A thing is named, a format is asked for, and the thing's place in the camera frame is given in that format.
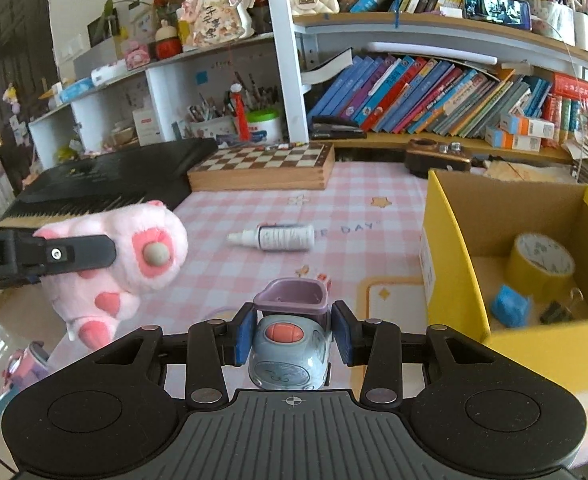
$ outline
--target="pink plush toy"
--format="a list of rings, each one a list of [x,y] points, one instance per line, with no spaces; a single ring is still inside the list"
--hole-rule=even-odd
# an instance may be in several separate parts
[[[158,200],[49,224],[34,236],[98,234],[116,245],[110,267],[41,279],[54,310],[68,324],[69,338],[79,338],[91,350],[111,343],[119,323],[136,314],[139,296],[168,285],[187,256],[185,227]]]

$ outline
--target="bottle label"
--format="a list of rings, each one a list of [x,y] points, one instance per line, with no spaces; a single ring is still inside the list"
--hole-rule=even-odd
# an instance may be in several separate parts
[[[263,251],[304,251],[311,247],[308,228],[296,224],[261,227],[258,243]]]

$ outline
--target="white shelf post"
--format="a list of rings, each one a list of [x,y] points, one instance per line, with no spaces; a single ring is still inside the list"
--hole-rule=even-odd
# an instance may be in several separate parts
[[[301,90],[298,49],[294,37],[290,2],[289,0],[268,1],[290,141],[308,142],[308,122]]]

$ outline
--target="ceramic pig figurine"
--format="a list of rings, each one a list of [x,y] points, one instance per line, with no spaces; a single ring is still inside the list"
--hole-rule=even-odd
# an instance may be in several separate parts
[[[111,343],[119,323],[136,314],[139,296],[168,285],[187,256],[187,232],[160,201],[123,207],[43,226],[46,239],[108,235],[116,260],[106,269],[82,270],[41,279],[69,338],[90,350]]]
[[[191,23],[191,35],[186,44],[211,46],[232,40],[249,38],[254,33],[247,12],[254,0],[187,0],[181,17]]]

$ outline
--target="toy car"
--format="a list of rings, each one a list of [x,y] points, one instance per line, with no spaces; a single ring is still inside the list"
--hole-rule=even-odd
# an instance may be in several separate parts
[[[265,390],[318,390],[330,378],[327,289],[308,278],[280,278],[254,298],[263,312],[254,334],[249,375]]]

